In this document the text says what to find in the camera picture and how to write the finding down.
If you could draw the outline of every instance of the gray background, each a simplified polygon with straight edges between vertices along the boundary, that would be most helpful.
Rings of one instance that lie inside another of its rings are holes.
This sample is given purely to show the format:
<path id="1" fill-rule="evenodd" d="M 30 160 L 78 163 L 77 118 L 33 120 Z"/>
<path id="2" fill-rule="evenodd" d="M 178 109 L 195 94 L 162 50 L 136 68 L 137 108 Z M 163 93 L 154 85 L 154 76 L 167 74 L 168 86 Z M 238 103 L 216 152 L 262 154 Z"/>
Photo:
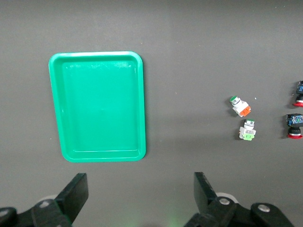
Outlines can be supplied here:
<path id="1" fill-rule="evenodd" d="M 285 115 L 303 72 L 299 1 L 0 1 L 0 207 L 25 211 L 86 172 L 74 226 L 178 227 L 197 212 L 193 175 L 245 207 L 303 222 L 302 140 Z M 144 61 L 147 155 L 73 164 L 60 151 L 48 60 L 57 52 L 132 50 Z M 238 95 L 256 120 L 237 139 Z"/>

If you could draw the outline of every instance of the silver bolt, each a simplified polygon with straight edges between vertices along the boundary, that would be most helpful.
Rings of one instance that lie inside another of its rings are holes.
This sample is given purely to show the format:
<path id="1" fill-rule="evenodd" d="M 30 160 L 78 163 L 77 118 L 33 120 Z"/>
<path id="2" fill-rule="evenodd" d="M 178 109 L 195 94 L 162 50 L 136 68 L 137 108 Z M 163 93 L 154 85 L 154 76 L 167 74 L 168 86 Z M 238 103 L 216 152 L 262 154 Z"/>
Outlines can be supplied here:
<path id="1" fill-rule="evenodd" d="M 8 210 L 3 210 L 3 211 L 1 211 L 0 212 L 0 217 L 4 217 L 5 215 L 7 215 L 8 214 Z"/>
<path id="2" fill-rule="evenodd" d="M 222 205 L 229 205 L 231 202 L 229 202 L 229 200 L 227 200 L 226 198 L 221 198 L 219 200 L 219 202 L 222 204 Z"/>
<path id="3" fill-rule="evenodd" d="M 40 205 L 39 205 L 39 207 L 40 208 L 44 208 L 44 207 L 47 207 L 49 205 L 49 202 L 48 201 L 43 201 Z"/>
<path id="4" fill-rule="evenodd" d="M 270 208 L 268 206 L 264 205 L 264 204 L 258 205 L 258 209 L 260 211 L 263 211 L 263 212 L 266 212 L 266 213 L 270 212 Z"/>

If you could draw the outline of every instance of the green plastic tray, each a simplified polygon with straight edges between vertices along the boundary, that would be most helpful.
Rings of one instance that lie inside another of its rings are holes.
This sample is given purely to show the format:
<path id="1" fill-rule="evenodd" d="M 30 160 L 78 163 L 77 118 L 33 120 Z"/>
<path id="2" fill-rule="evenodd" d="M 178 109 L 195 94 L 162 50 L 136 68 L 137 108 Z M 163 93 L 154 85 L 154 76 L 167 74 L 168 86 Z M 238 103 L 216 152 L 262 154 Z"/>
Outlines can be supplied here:
<path id="1" fill-rule="evenodd" d="M 143 63 L 134 52 L 58 53 L 49 61 L 64 158 L 70 162 L 144 157 Z"/>

